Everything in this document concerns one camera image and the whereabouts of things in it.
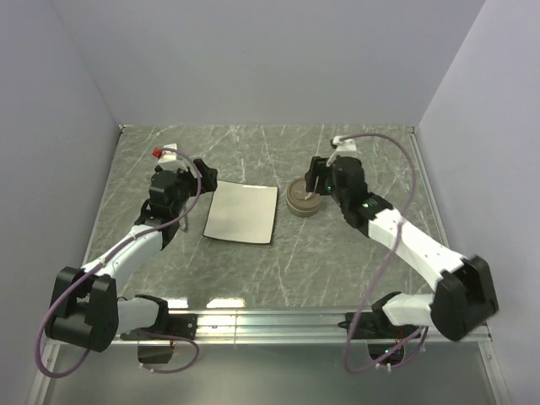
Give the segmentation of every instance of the floor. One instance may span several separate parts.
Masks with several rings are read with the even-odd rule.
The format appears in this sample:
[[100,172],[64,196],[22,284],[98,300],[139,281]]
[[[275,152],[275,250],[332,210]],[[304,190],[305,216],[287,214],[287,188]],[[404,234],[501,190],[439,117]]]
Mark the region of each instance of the floor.
[[[250,246],[203,237],[211,201],[204,195],[189,215],[189,232],[179,232],[133,274],[124,291],[127,298],[151,294],[170,300],[170,306],[192,309],[355,305],[386,249],[349,227],[330,197],[318,214],[303,219],[289,212],[284,193],[290,181],[308,170],[312,156],[330,155],[334,135],[360,132],[391,135],[414,156],[413,135],[405,126],[125,127],[89,260],[120,240],[137,218],[156,165],[152,150],[178,143],[192,157],[203,157],[208,166],[217,168],[221,180],[278,186],[273,243]],[[357,144],[370,190],[401,207],[410,193],[407,161],[387,141],[370,138]],[[418,166],[414,169],[420,183],[408,219],[440,240],[425,184]],[[429,288],[395,258],[372,301],[392,291],[416,294]]]

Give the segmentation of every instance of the red object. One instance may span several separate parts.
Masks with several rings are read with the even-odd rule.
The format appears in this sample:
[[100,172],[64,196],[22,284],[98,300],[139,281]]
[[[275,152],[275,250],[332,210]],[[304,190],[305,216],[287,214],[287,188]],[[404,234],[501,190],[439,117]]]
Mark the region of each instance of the red object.
[[156,158],[160,158],[162,154],[163,154],[163,151],[160,148],[156,148],[152,152],[152,155],[154,155]]

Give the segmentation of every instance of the white wall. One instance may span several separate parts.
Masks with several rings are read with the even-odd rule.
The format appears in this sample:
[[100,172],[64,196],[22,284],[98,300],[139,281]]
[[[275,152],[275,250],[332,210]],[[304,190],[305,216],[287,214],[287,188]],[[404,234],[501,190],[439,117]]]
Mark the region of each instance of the white wall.
[[0,2],[0,402],[20,404],[56,273],[79,266],[118,126],[51,5]]
[[484,0],[51,0],[129,124],[418,124]]
[[451,244],[490,262],[517,404],[540,403],[540,3],[488,0],[420,123]]

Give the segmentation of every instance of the gray marble tabletop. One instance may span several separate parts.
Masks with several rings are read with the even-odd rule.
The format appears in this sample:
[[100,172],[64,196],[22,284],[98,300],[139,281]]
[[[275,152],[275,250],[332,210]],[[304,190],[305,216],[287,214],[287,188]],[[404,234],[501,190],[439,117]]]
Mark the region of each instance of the gray marble tabletop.
[[[192,309],[356,305],[387,250],[349,227],[330,197],[315,216],[299,218],[287,209],[284,193],[290,181],[307,171],[312,156],[330,155],[329,140],[334,135],[361,132],[391,135],[414,156],[412,135],[405,126],[125,127],[89,260],[119,241],[137,218],[156,165],[154,147],[177,143],[192,157],[203,157],[217,168],[220,180],[278,187],[273,243],[253,246],[203,237],[212,198],[204,195],[188,216],[189,231],[179,232],[132,275],[124,291],[127,298],[151,294]],[[407,161],[382,139],[362,139],[357,144],[370,190],[401,207],[410,193]],[[440,240],[418,164],[414,169],[419,187],[408,219]],[[429,289],[395,257],[372,301],[392,291],[415,294]]]

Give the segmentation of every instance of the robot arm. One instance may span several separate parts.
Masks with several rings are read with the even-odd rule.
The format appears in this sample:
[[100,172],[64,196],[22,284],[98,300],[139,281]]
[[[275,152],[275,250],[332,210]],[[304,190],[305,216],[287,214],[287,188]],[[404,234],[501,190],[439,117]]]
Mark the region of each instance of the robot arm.
[[[167,301],[148,295],[118,300],[132,273],[154,253],[165,249],[180,225],[175,222],[160,230],[154,228],[178,218],[189,197],[197,193],[196,177],[175,155],[166,155],[158,149],[154,155],[160,159],[151,179],[149,198],[130,232],[94,261],[80,269],[65,267],[57,275],[51,305],[85,273],[99,263],[105,264],[56,308],[46,324],[45,333],[49,338],[101,352],[117,333],[138,328],[149,328],[152,332],[165,330],[169,314]],[[201,193],[214,192],[218,172],[208,168],[201,159],[195,159],[194,163],[201,175]],[[105,258],[122,243],[126,244],[107,262]]]
[[467,260],[409,223],[387,200],[368,192],[354,140],[332,140],[330,158],[312,158],[305,174],[306,190],[331,195],[349,225],[388,249],[401,243],[396,254],[422,276],[433,294],[394,292],[372,305],[375,324],[435,326],[446,338],[458,341],[499,309],[488,263],[476,256]]

